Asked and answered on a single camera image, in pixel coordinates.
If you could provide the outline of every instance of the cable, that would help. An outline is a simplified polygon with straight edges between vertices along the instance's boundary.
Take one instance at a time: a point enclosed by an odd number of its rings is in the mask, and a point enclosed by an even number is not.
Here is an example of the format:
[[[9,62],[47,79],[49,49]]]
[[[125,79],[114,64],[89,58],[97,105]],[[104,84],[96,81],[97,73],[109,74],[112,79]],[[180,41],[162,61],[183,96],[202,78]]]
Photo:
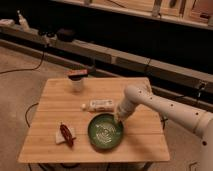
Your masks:
[[[42,166],[40,163],[38,163],[38,166],[41,168],[42,171],[48,171],[44,166]]]
[[[73,164],[72,166],[68,166],[68,165],[65,165],[63,163],[60,163],[61,167],[63,167],[64,169],[74,169],[76,167],[78,167],[80,165],[80,163],[76,163],[76,164]]]
[[[148,68],[149,68],[149,64],[151,63],[152,58],[149,59],[148,63],[146,64],[146,66],[144,67],[144,75],[148,76]]]
[[[38,103],[35,103],[35,104],[31,105],[30,107],[28,107],[28,109],[25,112],[25,121],[26,121],[28,127],[30,127],[30,124],[29,124],[29,121],[27,119],[27,114],[28,114],[29,110],[36,105],[38,105]]]
[[[119,7],[126,8],[125,6],[123,6],[123,5],[121,5],[121,4],[117,3],[117,2],[115,2],[115,1],[113,1],[113,0],[107,0],[107,1],[109,1],[109,2],[111,2],[111,3],[113,3],[113,4],[115,4],[115,5],[117,5],[117,6],[119,6]]]
[[[32,167],[31,167],[30,163],[28,163],[28,167],[29,167],[29,170],[32,171]]]
[[[10,72],[34,71],[34,70],[37,70],[37,69],[42,65],[42,63],[43,63],[43,61],[44,61],[44,56],[45,56],[45,51],[43,50],[40,63],[39,63],[36,67],[34,67],[34,68],[14,69],[14,70],[2,71],[2,72],[0,72],[0,74],[6,74],[6,73],[10,73]]]
[[[110,163],[107,164],[106,171],[109,171]]]

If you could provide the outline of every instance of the black cable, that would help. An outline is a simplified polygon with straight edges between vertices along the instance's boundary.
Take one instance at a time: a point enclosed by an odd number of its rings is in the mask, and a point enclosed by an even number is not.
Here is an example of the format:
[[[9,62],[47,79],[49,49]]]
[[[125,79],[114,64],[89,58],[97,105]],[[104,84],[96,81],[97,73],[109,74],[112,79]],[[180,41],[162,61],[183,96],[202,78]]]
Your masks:
[[[48,171],[42,164],[38,163],[38,166],[41,168],[42,171]]]
[[[63,163],[60,163],[61,167],[63,167],[64,169],[74,169],[76,167],[78,167],[80,165],[80,163],[76,163],[76,164],[73,164],[72,166],[68,166],[68,165],[65,165]]]
[[[115,5],[117,5],[117,6],[119,6],[119,7],[126,8],[125,6],[123,6],[123,5],[121,5],[121,4],[117,3],[117,2],[115,2],[115,1],[113,1],[113,0],[107,0],[107,1],[109,1],[109,2],[111,2],[111,3],[113,3],[113,4],[115,4]]]
[[[152,58],[149,59],[148,63],[147,63],[146,66],[144,67],[144,75],[145,75],[145,76],[148,76],[147,71],[148,71],[149,64],[151,63],[151,61],[152,61]]]
[[[29,124],[29,121],[27,119],[27,114],[28,114],[29,110],[36,105],[38,105],[38,103],[35,103],[35,104],[31,105],[30,107],[28,107],[28,109],[25,112],[25,121],[26,121],[28,127],[30,127],[30,124]]]
[[[10,73],[10,72],[34,71],[34,70],[37,70],[37,69],[42,65],[42,63],[43,63],[43,61],[44,61],[44,56],[45,56],[45,51],[43,50],[40,63],[39,63],[36,67],[34,67],[34,68],[14,69],[14,70],[2,71],[2,72],[0,72],[0,74],[6,74],[6,73]]]
[[[30,163],[28,163],[28,167],[29,167],[29,170],[32,171],[32,167],[31,167]]]
[[[142,168],[142,171],[148,171],[148,169],[152,166],[152,162],[147,162],[144,167]]]
[[[109,171],[110,163],[107,164],[106,171]]]

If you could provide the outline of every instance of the green bowl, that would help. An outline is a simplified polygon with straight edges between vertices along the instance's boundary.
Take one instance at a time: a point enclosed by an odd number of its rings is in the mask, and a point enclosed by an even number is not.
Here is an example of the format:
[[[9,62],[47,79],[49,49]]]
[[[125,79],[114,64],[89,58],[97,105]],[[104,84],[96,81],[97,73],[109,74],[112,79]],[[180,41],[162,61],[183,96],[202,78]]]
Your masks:
[[[112,149],[122,140],[123,124],[115,123],[113,114],[102,113],[90,121],[88,135],[97,149]]]

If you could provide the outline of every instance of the object on shelf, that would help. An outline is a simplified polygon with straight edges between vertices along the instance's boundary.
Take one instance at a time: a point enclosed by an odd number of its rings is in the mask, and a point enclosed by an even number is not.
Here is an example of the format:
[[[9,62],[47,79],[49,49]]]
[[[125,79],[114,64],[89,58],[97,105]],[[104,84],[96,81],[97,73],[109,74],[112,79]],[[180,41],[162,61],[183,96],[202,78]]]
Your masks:
[[[1,19],[0,20],[0,26],[7,26],[11,27],[15,24],[14,20],[12,19]]]
[[[212,0],[195,0],[189,17],[197,22],[208,23],[213,16]]]
[[[182,1],[176,0],[175,6],[170,7],[171,0],[162,0],[160,6],[160,14],[166,14],[171,16],[180,16],[180,8]],[[137,11],[152,12],[155,0],[93,0],[92,4],[105,5],[117,8],[126,8]]]
[[[20,10],[17,10],[17,13],[18,13],[18,17],[19,17],[19,24],[21,25],[22,29],[24,31],[29,31],[30,27],[29,27],[27,20],[22,16]]]

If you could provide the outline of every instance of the food item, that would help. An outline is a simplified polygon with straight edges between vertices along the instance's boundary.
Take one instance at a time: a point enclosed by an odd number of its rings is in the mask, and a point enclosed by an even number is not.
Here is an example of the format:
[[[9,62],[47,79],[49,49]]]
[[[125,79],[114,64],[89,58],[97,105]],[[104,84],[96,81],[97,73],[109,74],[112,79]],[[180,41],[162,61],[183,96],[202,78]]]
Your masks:
[[[82,104],[82,110],[89,112],[113,112],[115,103],[112,99],[91,100],[89,104]]]
[[[73,138],[71,132],[69,131],[69,129],[67,128],[66,125],[62,124],[60,125],[60,131],[61,134],[63,135],[64,139],[66,140],[66,143],[72,147],[73,146]]]

